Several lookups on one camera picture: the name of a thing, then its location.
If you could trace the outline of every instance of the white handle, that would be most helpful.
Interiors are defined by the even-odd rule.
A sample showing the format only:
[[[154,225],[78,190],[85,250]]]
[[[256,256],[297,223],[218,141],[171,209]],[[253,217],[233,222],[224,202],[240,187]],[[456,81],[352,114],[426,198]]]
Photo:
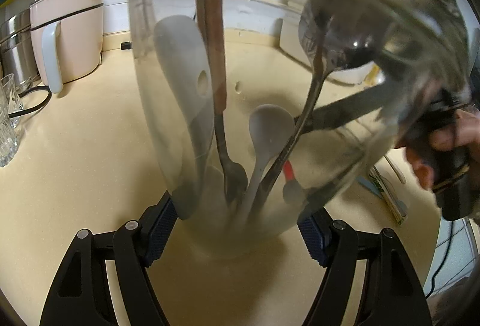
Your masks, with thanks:
[[[46,79],[52,93],[60,93],[63,89],[62,73],[57,55],[57,37],[60,34],[60,22],[50,23],[42,34],[42,54]]]

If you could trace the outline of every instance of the metal ladle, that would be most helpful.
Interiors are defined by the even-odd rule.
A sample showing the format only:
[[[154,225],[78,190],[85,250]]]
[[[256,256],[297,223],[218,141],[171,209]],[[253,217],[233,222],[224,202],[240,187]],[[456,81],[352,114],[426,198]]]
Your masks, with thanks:
[[[313,67],[303,111],[295,130],[261,181],[253,212],[265,203],[293,148],[302,135],[329,74],[354,69],[373,60],[383,47],[390,19],[366,0],[308,0],[299,25],[299,40]]]

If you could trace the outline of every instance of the glass jar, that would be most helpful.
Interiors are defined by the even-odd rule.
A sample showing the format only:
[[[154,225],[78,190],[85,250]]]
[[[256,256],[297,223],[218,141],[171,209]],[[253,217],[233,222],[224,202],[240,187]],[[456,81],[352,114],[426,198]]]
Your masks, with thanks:
[[[129,0],[129,13],[167,189],[218,256],[323,207],[440,87],[467,81],[454,0]]]

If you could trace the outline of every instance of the beige countertop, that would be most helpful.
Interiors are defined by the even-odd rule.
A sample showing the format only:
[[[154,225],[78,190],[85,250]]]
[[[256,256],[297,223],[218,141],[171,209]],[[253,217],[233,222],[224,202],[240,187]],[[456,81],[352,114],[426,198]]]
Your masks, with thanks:
[[[274,48],[242,42],[228,42],[227,53],[238,64],[253,57],[293,62]],[[138,219],[158,202],[165,184],[143,115],[131,51],[105,52],[97,70],[65,85],[44,110],[23,119],[21,128],[18,153],[0,169],[0,288],[33,326],[76,232],[108,232]],[[439,211],[433,196],[418,188],[402,152],[390,156],[407,177],[401,186],[385,160],[379,163],[409,207],[401,227],[385,203],[359,184],[327,209],[357,230],[394,228],[423,283],[435,251]],[[364,265],[358,263],[345,325],[356,315]],[[118,322],[128,325],[113,262],[107,268]],[[148,270],[172,326],[300,325],[323,273],[296,227],[249,254],[218,261],[191,246],[180,221],[164,255]]]

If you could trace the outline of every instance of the finger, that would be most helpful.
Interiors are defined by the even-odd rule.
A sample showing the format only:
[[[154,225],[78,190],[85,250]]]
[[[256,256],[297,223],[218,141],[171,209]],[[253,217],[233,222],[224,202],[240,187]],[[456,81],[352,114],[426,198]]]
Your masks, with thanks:
[[[407,146],[406,141],[402,138],[397,142],[394,149],[400,149],[400,148],[405,147],[405,146]]]
[[[412,169],[414,171],[419,169],[423,165],[422,158],[411,147],[407,147],[405,149],[405,158],[409,162],[409,164],[412,166]]]
[[[456,110],[455,111],[455,117],[457,119],[476,118],[477,116],[475,114],[476,113],[474,113],[472,111],[466,111],[466,110]]]
[[[480,145],[480,119],[466,116],[457,119],[456,125],[448,125],[429,135],[434,149],[449,151],[454,147]]]
[[[423,189],[432,189],[434,186],[434,170],[425,164],[422,164],[418,169],[413,172],[418,178],[418,183]]]

